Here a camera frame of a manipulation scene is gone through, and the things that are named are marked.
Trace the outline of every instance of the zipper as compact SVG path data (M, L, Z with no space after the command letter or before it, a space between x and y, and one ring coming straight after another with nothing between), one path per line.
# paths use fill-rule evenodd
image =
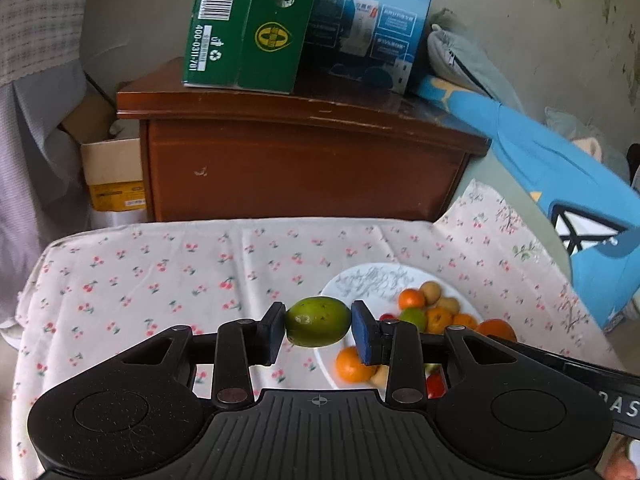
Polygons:
M460 62L460 59L456 57L456 55L449 50L449 65L450 66L454 66L455 63L458 63L458 66L460 67L460 70L462 70L462 72L469 78L471 79L471 82L476 85L479 89L481 89L485 94L487 94L489 97L491 97L491 94L489 94L489 92L486 90L486 88L482 85L481 82L478 81L478 78L476 78L476 76L474 76L471 71L463 64Z

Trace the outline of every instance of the cabinet top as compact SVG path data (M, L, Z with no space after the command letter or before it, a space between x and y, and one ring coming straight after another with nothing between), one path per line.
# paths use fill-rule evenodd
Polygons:
M484 155L489 141L420 98L403 97L323 72L302 69L292 94L190 88L182 58L118 92L121 119L217 119L292 123L364 131Z

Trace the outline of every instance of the plate of fruit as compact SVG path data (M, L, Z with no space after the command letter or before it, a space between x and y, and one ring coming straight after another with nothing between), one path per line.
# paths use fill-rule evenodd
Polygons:
M509 332L513 332L511 327L501 320L481 324L478 311L455 288L414 267L388 263L351 267L327 283L321 296L327 297L327 301L339 300L348 307L353 301L363 300L375 318L407 321L420 332L442 334L446 326L458 324L485 335L495 333L515 338ZM348 330L340 341L314 349L329 384L336 390L377 387L383 393L388 367L365 366L354 345ZM426 367L427 373L433 368Z

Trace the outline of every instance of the ribbed black surface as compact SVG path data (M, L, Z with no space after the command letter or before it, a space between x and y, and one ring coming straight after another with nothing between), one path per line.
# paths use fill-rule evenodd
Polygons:
M45 474L47 480L64 478ZM217 415L196 446L142 480L489 480L460 460L425 418L383 406L372 390L270 390ZM591 470L569 478L597 480Z

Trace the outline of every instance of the green box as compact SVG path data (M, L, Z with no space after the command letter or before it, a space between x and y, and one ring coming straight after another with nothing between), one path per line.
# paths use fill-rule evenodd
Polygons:
M289 93L314 0L195 0L187 86Z

